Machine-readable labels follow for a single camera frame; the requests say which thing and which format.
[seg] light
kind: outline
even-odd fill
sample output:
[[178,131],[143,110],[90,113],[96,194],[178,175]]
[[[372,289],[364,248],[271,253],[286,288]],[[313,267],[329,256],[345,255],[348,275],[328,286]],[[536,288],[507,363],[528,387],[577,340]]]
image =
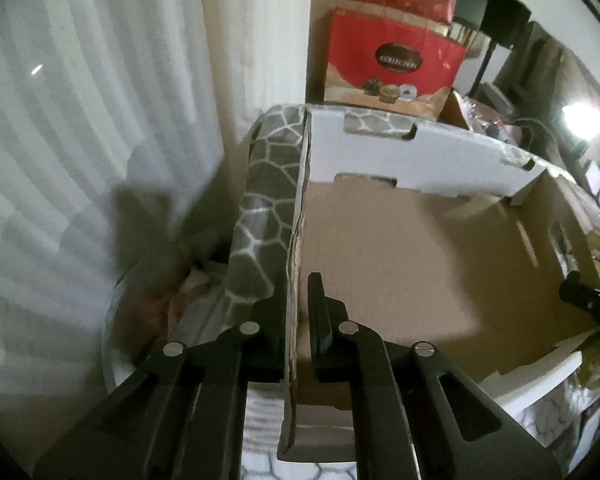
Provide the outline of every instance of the light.
[[586,103],[575,103],[562,109],[564,122],[579,139],[592,140],[600,134],[600,111]]

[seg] cardboard edge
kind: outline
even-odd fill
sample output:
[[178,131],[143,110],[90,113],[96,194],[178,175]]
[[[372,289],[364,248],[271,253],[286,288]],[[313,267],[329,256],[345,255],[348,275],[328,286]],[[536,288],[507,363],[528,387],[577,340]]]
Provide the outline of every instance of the cardboard edge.
[[299,251],[302,224],[304,221],[303,207],[306,181],[309,175],[311,144],[311,112],[304,114],[304,128],[302,136],[302,151],[299,161],[298,184],[296,187],[296,202],[292,223],[292,235],[289,241],[289,250],[286,258],[286,279],[288,283],[286,298],[286,348],[285,348],[285,403],[282,421],[282,431],[278,443],[278,458],[293,462],[288,458],[289,450],[293,447],[296,432],[296,331],[298,330],[298,279],[299,279]]
[[582,364],[577,348],[597,329],[560,342],[555,350],[535,363],[521,366],[503,376],[495,373],[480,387],[509,415],[517,415],[544,397]]
[[516,194],[511,197],[509,202],[510,206],[520,207],[525,203],[526,198],[531,194],[534,186],[542,178],[542,173],[539,174],[535,179],[529,182],[526,186],[521,188]]
[[469,127],[469,117],[462,106],[462,97],[455,88],[449,92],[445,104],[440,110],[438,121],[473,133]]

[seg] white wall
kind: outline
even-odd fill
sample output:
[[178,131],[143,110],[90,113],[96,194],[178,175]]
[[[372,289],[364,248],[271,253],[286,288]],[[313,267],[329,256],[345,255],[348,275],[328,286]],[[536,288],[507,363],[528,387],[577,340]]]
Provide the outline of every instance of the white wall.
[[[600,24],[581,0],[520,0],[531,9],[531,19],[540,23],[554,38],[574,51],[600,84]],[[509,50],[498,47],[483,81],[492,81]],[[456,78],[456,88],[468,92],[480,59],[466,60]]]

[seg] cable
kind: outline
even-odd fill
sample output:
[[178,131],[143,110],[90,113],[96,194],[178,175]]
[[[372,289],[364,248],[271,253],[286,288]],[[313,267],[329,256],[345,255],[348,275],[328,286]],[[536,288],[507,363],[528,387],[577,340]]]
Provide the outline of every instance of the cable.
[[[549,129],[549,127],[548,127],[546,124],[544,124],[544,123],[543,123],[543,122],[542,122],[540,119],[536,119],[536,118],[534,118],[534,117],[519,117],[519,118],[517,118],[517,119],[515,119],[515,120],[511,121],[511,124],[516,124],[516,123],[519,123],[519,122],[522,122],[522,123],[525,123],[525,122],[527,122],[527,123],[534,123],[534,124],[536,124],[537,126],[540,126],[540,127],[541,127],[541,128],[544,130],[544,132],[545,132],[545,133],[546,133],[546,134],[547,134],[549,137],[551,137],[551,139],[555,140],[555,139],[554,139],[554,136],[553,136],[553,135],[552,135],[552,133],[551,133],[551,130]],[[530,149],[531,149],[531,147],[533,146],[533,143],[534,143],[535,136],[536,136],[536,133],[535,133],[535,131],[533,131],[533,129],[531,128],[531,137],[530,137],[530,139],[529,139],[529,144],[528,144],[528,145],[529,145],[529,147],[528,147],[528,149],[529,149],[529,150],[530,150]]]

